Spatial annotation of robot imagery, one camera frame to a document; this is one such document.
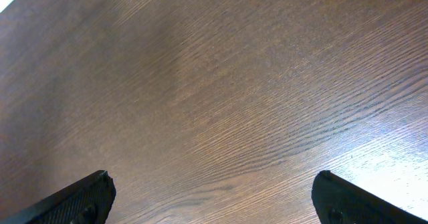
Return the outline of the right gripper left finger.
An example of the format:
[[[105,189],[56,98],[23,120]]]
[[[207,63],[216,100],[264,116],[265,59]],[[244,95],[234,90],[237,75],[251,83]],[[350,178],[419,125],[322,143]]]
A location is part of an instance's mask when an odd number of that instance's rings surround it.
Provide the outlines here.
[[[115,196],[113,179],[98,170],[1,224],[105,224]]]

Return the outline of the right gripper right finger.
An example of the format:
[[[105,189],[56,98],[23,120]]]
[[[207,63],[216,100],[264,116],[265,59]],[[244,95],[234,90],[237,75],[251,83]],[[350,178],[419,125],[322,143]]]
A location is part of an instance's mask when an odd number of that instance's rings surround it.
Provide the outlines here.
[[[316,175],[311,198],[321,224],[427,224],[330,171]]]

